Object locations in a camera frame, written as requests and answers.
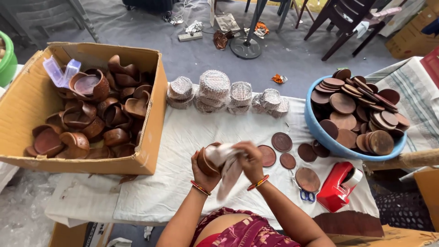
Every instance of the woman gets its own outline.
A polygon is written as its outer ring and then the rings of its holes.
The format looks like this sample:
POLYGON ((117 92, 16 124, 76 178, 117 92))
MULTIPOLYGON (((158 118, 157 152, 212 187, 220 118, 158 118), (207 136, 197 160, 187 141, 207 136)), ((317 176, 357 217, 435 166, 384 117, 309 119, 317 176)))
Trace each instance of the woman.
POLYGON ((261 193, 289 237, 273 230, 264 217, 225 207, 197 224, 208 194, 221 178, 201 172, 196 151, 191 158, 194 186, 163 230, 156 247, 335 247, 310 216, 266 180, 262 153, 253 143, 240 142, 233 147, 247 153, 246 158, 239 156, 238 161, 253 184, 249 189, 256 188, 261 193))

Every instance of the power extension board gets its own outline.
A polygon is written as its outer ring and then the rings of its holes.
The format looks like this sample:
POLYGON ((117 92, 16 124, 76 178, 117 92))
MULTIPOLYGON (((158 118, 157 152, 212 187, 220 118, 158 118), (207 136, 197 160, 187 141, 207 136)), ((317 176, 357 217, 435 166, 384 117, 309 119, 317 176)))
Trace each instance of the power extension board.
POLYGON ((201 39, 203 37, 201 32, 196 32, 193 35, 191 35, 190 33, 185 33, 185 34, 180 34, 178 36, 178 40, 180 42, 183 41, 190 41, 190 40, 196 40, 196 39, 201 39))

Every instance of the striped cloth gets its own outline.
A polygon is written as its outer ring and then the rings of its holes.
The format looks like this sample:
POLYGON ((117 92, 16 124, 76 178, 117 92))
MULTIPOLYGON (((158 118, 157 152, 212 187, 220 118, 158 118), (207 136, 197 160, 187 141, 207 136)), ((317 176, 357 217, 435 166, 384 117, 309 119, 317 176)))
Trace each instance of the striped cloth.
POLYGON ((411 124, 403 153, 439 148, 439 89, 421 59, 412 57, 366 76, 380 90, 392 88, 401 96, 396 106, 411 124))

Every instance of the blue plastic basin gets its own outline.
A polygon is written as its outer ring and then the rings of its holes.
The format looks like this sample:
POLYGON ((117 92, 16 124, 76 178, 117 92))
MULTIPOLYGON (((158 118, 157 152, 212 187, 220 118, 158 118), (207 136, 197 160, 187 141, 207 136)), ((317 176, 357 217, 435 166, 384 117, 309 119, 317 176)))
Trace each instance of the blue plastic basin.
POLYGON ((401 153, 401 151, 404 149, 404 146, 406 145, 407 141, 407 133, 404 132, 404 136, 400 138, 398 141, 395 142, 395 146, 393 147, 392 152, 389 155, 385 156, 369 156, 364 155, 361 153, 357 153, 355 151, 352 151, 344 146, 342 146, 340 143, 336 142, 332 137, 330 137, 326 131, 323 130, 323 128, 320 126, 319 122, 317 121, 316 117, 314 116, 314 113, 311 108, 311 92, 316 87, 317 84, 319 84, 324 78, 329 78, 332 76, 325 76, 318 80, 316 80, 311 87, 308 90, 308 93, 306 94, 306 102, 305 102, 305 121, 308 125, 309 131, 314 136, 315 139, 317 139, 323 146, 325 146, 327 149, 329 149, 334 155, 337 155, 339 157, 347 158, 347 159, 353 159, 353 160, 369 160, 369 161, 383 161, 383 160, 389 160, 391 158, 396 157, 398 154, 401 153))

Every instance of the green plastic container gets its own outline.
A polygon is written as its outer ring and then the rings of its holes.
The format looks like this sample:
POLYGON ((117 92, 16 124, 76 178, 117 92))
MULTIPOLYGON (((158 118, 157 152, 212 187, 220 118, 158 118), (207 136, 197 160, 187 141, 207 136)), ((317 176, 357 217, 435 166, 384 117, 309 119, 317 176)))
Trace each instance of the green plastic container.
POLYGON ((0 87, 11 83, 17 69, 17 56, 14 53, 14 44, 8 35, 0 31, 0 37, 6 44, 6 53, 0 61, 0 87))

